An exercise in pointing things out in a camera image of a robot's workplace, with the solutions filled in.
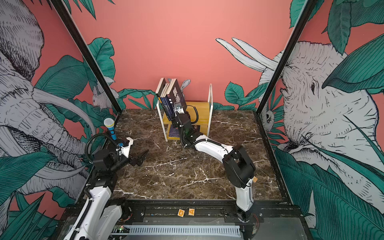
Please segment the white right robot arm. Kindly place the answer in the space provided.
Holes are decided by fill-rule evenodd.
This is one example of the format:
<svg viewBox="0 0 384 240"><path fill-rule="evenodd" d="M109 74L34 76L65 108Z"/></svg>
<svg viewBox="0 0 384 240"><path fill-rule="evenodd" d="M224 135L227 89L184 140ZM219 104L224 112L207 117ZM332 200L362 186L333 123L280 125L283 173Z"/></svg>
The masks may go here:
<svg viewBox="0 0 384 240"><path fill-rule="evenodd" d="M161 142L160 129L148 121L139 121L130 131L140 148L150 150L140 168L138 185L151 189L156 199L198 199L192 188L203 187L202 199L208 199L227 178L236 189L236 204L247 212L253 205L252 181L255 165L241 145L235 147L211 140L198 131L199 117L177 114L172 126L180 140Z"/></svg>

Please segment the blue book yellow label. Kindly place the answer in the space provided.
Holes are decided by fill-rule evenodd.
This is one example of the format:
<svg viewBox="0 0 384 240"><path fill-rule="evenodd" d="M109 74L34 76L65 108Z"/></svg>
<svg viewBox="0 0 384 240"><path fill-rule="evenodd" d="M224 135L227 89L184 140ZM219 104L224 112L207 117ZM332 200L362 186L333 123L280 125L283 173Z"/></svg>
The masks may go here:
<svg viewBox="0 0 384 240"><path fill-rule="evenodd" d="M156 93L158 95L159 102L163 106L163 109L165 111L165 114L167 115L168 120L171 122L173 119L174 113L172 112L171 103L166 94L168 86L169 86L169 83L165 80L165 78L161 78Z"/></svg>
<svg viewBox="0 0 384 240"><path fill-rule="evenodd" d="M164 87L164 90L162 92L162 100L166 105L167 112L168 112L168 120L172 121L175 118L175 112L174 112L174 107L172 104L172 101L168 95L168 87L170 86L170 83L166 83L166 86Z"/></svg>
<svg viewBox="0 0 384 240"><path fill-rule="evenodd" d="M168 95L172 101L173 107L175 103L181 102L181 93L177 82L170 84L168 87Z"/></svg>

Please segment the dark brown book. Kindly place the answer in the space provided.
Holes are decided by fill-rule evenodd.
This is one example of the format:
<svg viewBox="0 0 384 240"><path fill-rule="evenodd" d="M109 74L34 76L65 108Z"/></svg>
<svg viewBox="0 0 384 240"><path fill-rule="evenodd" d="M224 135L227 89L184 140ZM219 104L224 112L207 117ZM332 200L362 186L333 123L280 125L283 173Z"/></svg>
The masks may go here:
<svg viewBox="0 0 384 240"><path fill-rule="evenodd" d="M159 84L158 84L158 86L157 86L157 89L156 89L156 95L157 95L157 97L158 97L158 101L159 101L159 103L160 103L160 104L162 105L162 107L163 107L163 110L164 110L164 112L165 112L165 115L166 115L167 119L169 119L169 118L168 118L168 112L167 112L166 105L165 105L165 103L163 102L163 100L162 100L162 98L161 98L161 96L162 96L162 92L163 92L165 86L166 86L166 80L165 80L165 78L161 78L160 81L159 81Z"/></svg>

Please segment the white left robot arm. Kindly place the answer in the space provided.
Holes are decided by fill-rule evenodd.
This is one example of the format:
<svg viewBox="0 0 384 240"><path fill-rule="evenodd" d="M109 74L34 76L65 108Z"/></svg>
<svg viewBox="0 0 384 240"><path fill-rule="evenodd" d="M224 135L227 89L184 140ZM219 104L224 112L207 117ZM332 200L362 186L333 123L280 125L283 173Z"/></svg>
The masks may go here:
<svg viewBox="0 0 384 240"><path fill-rule="evenodd" d="M96 178L86 187L87 200L65 240L107 240L118 222L133 218L134 210L122 199L111 200L117 184L117 171L127 164L141 166L149 150L126 157L122 150L103 149L94 155Z"/></svg>

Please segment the dark wolf cover book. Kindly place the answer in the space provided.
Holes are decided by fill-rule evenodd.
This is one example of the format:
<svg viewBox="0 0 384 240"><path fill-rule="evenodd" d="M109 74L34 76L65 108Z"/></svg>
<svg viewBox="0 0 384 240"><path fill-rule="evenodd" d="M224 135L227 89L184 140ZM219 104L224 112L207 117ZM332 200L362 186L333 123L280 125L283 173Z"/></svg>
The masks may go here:
<svg viewBox="0 0 384 240"><path fill-rule="evenodd" d="M187 111L187 103L177 79L171 79L167 88L166 96L171 104L173 113L185 114Z"/></svg>

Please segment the purple portrait book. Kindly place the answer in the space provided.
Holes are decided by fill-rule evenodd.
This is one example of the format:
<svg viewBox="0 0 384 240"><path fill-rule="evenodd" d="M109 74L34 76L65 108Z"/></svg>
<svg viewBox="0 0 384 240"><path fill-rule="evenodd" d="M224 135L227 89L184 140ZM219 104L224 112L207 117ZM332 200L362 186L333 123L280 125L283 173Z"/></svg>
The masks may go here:
<svg viewBox="0 0 384 240"><path fill-rule="evenodd" d="M178 128L174 128L172 125L168 125L167 139L178 141L180 139Z"/></svg>

